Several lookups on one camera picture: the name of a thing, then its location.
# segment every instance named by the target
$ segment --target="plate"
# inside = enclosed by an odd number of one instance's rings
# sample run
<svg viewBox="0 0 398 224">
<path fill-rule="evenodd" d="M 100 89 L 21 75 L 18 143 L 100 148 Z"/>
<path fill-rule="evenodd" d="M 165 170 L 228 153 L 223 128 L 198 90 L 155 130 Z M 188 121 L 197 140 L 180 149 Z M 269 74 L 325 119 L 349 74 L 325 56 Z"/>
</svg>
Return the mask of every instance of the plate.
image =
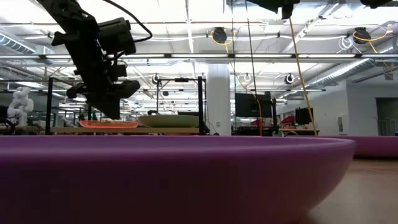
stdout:
<svg viewBox="0 0 398 224">
<path fill-rule="evenodd" d="M 148 115 L 138 119 L 142 125 L 151 128 L 194 128 L 199 126 L 199 117 L 190 115 Z"/>
<path fill-rule="evenodd" d="M 79 121 L 84 128 L 136 128 L 135 121 Z"/>
</svg>

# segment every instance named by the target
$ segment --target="computer monitor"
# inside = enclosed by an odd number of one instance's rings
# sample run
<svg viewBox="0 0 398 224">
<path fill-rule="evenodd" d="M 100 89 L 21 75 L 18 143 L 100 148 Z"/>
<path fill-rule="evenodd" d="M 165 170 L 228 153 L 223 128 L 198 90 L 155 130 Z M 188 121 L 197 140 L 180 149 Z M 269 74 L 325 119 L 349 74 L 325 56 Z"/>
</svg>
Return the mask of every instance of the computer monitor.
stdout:
<svg viewBox="0 0 398 224">
<path fill-rule="evenodd" d="M 311 117 L 310 113 L 308 112 L 308 108 L 298 108 L 295 111 L 295 121 L 299 125 L 310 124 Z"/>
<path fill-rule="evenodd" d="M 272 117 L 271 95 L 257 95 L 257 99 L 261 106 L 261 116 L 263 118 Z M 259 104 L 256 97 L 247 93 L 235 93 L 235 110 L 236 116 L 241 118 L 258 118 L 260 117 Z"/>
</svg>

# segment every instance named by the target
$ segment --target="yellow cable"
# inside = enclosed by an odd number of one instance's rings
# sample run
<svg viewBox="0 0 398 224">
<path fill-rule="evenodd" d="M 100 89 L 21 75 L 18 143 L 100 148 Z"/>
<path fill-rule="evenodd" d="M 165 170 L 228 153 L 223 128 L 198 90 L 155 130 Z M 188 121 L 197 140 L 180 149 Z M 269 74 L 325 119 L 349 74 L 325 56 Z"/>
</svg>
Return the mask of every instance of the yellow cable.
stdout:
<svg viewBox="0 0 398 224">
<path fill-rule="evenodd" d="M 292 31 L 292 38 L 293 38 L 293 44 L 294 44 L 294 53 L 296 54 L 298 74 L 300 75 L 301 85 L 303 86 L 305 101 L 307 102 L 308 113 L 310 114 L 313 132 L 314 132 L 314 135 L 317 136 L 318 132 L 317 132 L 317 129 L 315 128 L 315 122 L 314 122 L 313 115 L 312 115 L 312 112 L 311 112 L 310 101 L 308 100 L 308 95 L 307 95 L 307 90 L 305 89 L 305 83 L 304 83 L 303 74 L 301 73 L 301 69 L 300 69 L 299 54 L 297 53 L 297 45 L 296 45 L 296 41 L 295 41 L 295 38 L 294 38 L 294 31 L 293 31 L 293 25 L 292 25 L 292 19 L 291 18 L 289 18 L 289 22 L 290 22 L 290 30 Z"/>
<path fill-rule="evenodd" d="M 371 42 L 371 41 L 369 41 L 369 44 L 371 45 L 371 47 L 372 47 L 372 49 L 373 49 L 374 53 L 378 54 L 377 50 L 374 48 L 374 46 L 373 46 L 373 44 L 372 44 L 372 42 Z M 387 68 L 387 69 L 389 69 L 389 70 L 390 70 L 390 72 L 391 72 L 392 74 L 394 73 L 394 72 L 392 71 L 391 67 L 390 67 L 390 66 L 388 66 L 386 62 L 383 62 L 383 64 L 386 66 L 386 68 Z"/>
<path fill-rule="evenodd" d="M 223 44 L 221 44 L 221 43 L 217 42 L 217 41 L 213 38 L 213 33 L 214 33 L 214 31 L 211 31 L 210 37 L 211 37 L 211 39 L 213 40 L 214 43 L 219 44 L 219 45 L 228 45 L 228 44 L 232 43 L 232 41 L 234 40 L 234 36 L 235 36 L 235 34 L 233 34 L 233 37 L 232 37 L 232 40 L 231 40 L 231 41 L 229 41 L 228 43 L 223 43 Z"/>
<path fill-rule="evenodd" d="M 359 38 L 359 37 L 355 36 L 355 34 L 357 33 L 356 31 L 353 33 L 353 36 L 354 36 L 356 39 L 362 40 L 362 41 L 375 41 L 375 40 L 380 40 L 380 39 L 383 39 L 383 38 L 386 37 L 386 35 L 388 34 L 388 29 L 389 29 L 389 28 L 390 28 L 390 27 L 387 26 L 386 33 L 385 33 L 382 37 L 379 37 L 379 38 L 376 38 L 376 39 L 362 39 L 362 38 Z"/>
</svg>

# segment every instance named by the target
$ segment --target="vent duct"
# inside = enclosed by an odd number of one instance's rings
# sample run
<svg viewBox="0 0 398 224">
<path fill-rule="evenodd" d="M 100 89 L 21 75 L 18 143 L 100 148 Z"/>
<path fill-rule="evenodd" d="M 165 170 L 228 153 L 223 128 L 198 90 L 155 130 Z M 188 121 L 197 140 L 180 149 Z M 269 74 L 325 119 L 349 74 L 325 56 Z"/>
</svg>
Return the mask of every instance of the vent duct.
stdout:
<svg viewBox="0 0 398 224">
<path fill-rule="evenodd" d="M 4 30 L 0 30 L 0 45 L 7 47 L 9 49 L 15 50 L 21 54 L 37 54 L 37 55 L 48 55 L 54 54 L 54 51 L 45 47 L 43 45 L 36 45 L 28 43 L 21 38 L 10 34 Z M 51 65 L 54 63 L 53 60 L 35 60 L 39 63 L 45 63 L 47 65 Z"/>
<path fill-rule="evenodd" d="M 27 44 L 23 44 L 16 40 L 16 38 L 12 38 L 9 34 L 4 34 L 0 32 L 0 45 L 9 47 L 12 50 L 15 50 L 22 54 L 34 54 L 36 53 L 36 49 L 33 47 L 29 47 Z"/>
<path fill-rule="evenodd" d="M 398 37 L 391 38 L 386 42 L 376 46 L 377 52 L 380 54 L 398 54 Z M 364 54 L 374 54 L 373 50 L 367 51 Z M 345 78 L 361 73 L 370 68 L 379 66 L 373 59 L 360 59 L 355 62 L 337 65 L 317 77 L 308 81 L 306 87 L 314 86 L 316 84 L 329 85 L 337 83 Z"/>
</svg>

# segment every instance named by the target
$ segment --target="white robot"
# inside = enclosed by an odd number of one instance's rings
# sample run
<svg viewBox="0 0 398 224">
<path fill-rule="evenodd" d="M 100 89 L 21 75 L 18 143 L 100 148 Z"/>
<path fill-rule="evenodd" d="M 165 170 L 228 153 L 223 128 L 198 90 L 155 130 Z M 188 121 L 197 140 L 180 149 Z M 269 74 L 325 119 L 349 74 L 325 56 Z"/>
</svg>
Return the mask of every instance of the white robot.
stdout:
<svg viewBox="0 0 398 224">
<path fill-rule="evenodd" d="M 19 121 L 17 126 L 26 126 L 27 112 L 33 111 L 33 100 L 29 99 L 29 93 L 30 88 L 18 87 L 17 91 L 12 94 L 14 98 L 8 106 L 7 113 L 9 118 L 18 117 Z"/>
</svg>

